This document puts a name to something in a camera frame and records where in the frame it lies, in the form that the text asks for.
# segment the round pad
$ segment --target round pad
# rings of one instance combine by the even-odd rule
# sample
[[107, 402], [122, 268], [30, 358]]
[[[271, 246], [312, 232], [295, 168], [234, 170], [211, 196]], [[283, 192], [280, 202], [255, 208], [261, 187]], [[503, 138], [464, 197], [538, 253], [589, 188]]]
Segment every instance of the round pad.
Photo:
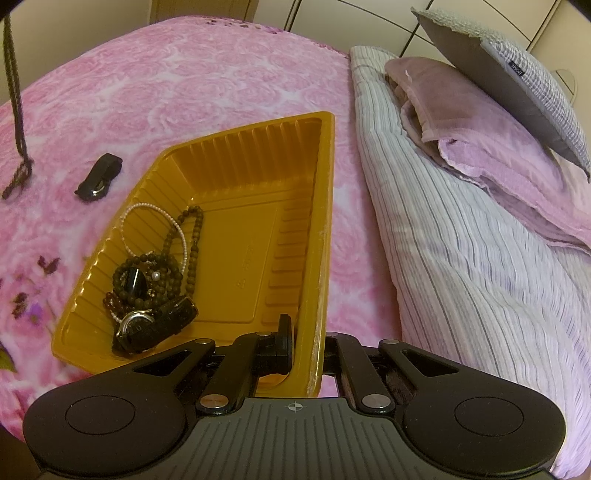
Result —
[[168, 453], [184, 432], [182, 404], [151, 375], [65, 385], [39, 398], [23, 433], [35, 458], [71, 476], [132, 472]]
[[560, 410], [527, 388], [471, 380], [419, 390], [404, 412], [411, 443], [460, 476], [515, 475], [551, 462], [564, 439]]
[[510, 401], [478, 397], [463, 401], [457, 406], [456, 420], [470, 432], [485, 437], [501, 437], [521, 427], [523, 414]]
[[124, 429], [135, 417], [135, 407], [110, 395], [87, 397], [74, 403], [66, 413], [70, 427], [88, 435], [106, 435]]

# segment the metal screw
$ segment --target metal screw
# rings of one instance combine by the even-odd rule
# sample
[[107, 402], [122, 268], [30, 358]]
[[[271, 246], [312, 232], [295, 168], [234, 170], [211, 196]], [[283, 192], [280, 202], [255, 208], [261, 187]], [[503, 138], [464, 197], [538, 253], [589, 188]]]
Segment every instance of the metal screw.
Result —
[[386, 408], [392, 403], [386, 395], [380, 395], [379, 393], [366, 395], [361, 402], [368, 408]]
[[212, 393], [210, 395], [205, 395], [204, 397], [199, 400], [199, 403], [205, 408], [222, 408], [228, 404], [228, 397], [225, 395], [219, 395], [217, 393]]

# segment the pink blanket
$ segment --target pink blanket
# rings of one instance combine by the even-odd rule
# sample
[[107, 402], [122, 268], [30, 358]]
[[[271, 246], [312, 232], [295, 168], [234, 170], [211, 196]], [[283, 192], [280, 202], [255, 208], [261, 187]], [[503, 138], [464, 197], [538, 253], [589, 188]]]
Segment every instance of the pink blanket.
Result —
[[461, 72], [437, 60], [393, 59], [409, 136], [441, 166], [487, 190], [550, 245], [591, 249], [591, 186]]
[[[356, 146], [348, 58], [259, 25], [177, 18], [108, 42], [23, 94], [34, 178], [0, 203], [0, 422], [86, 374], [51, 355], [51, 333], [111, 217], [166, 147], [281, 116], [336, 116], [328, 330], [366, 345], [397, 336], [397, 308]], [[73, 194], [105, 152], [124, 159], [103, 200]], [[0, 108], [0, 184], [19, 163]]]

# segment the gray pillow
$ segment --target gray pillow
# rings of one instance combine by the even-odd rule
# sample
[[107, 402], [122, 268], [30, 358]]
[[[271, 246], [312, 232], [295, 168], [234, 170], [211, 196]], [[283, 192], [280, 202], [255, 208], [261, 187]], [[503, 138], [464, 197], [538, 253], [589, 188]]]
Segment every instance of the gray pillow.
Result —
[[562, 89], [538, 60], [503, 34], [472, 20], [439, 9], [411, 10], [458, 70], [540, 143], [581, 167], [591, 179], [583, 128]]

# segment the black pendant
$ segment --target black pendant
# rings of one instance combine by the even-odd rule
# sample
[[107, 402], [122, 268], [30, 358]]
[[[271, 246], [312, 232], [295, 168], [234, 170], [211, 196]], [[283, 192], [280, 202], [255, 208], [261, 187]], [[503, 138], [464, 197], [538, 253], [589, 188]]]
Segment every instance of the black pendant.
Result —
[[127, 271], [127, 280], [125, 282], [125, 291], [127, 295], [133, 295], [137, 299], [146, 300], [148, 295], [148, 282], [144, 272], [133, 265]]

